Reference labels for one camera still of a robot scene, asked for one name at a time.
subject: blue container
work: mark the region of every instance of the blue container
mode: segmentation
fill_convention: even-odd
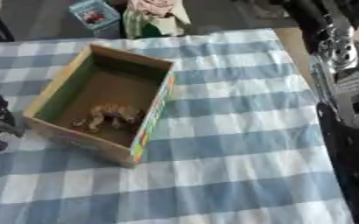
[[[83,25],[94,33],[94,37],[99,39],[119,39],[121,15],[103,0],[87,0],[73,4],[69,10],[74,14]],[[95,24],[88,24],[83,19],[86,11],[94,11],[104,16],[102,21]]]

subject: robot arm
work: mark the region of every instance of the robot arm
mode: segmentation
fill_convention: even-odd
[[[335,0],[350,25],[334,22],[322,0],[275,0],[302,30],[320,102],[320,127],[343,195],[359,223],[359,1]]]

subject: blue checkered tablecloth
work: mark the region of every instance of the blue checkered tablecloth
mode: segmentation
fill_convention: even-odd
[[[351,223],[315,99],[272,30],[0,44],[19,118],[90,41],[175,61],[176,86],[130,170],[27,130],[0,153],[0,223]]]

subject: printed label on box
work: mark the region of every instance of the printed label on box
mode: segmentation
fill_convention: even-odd
[[[141,131],[139,131],[132,144],[131,155],[136,163],[140,162],[144,147],[148,143],[148,140],[157,125],[160,115],[165,107],[165,103],[172,95],[173,86],[174,76],[172,73],[166,78],[165,85],[159,90],[158,96],[152,103],[150,113],[147,115],[142,128],[140,129]]]

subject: cardboard box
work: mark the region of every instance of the cardboard box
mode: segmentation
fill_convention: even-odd
[[[99,45],[85,48],[24,112],[27,123],[53,140],[87,148],[109,161],[130,167],[145,145],[172,92],[172,62]],[[89,117],[105,103],[142,109],[146,116],[135,131],[105,123],[97,133],[72,122]]]

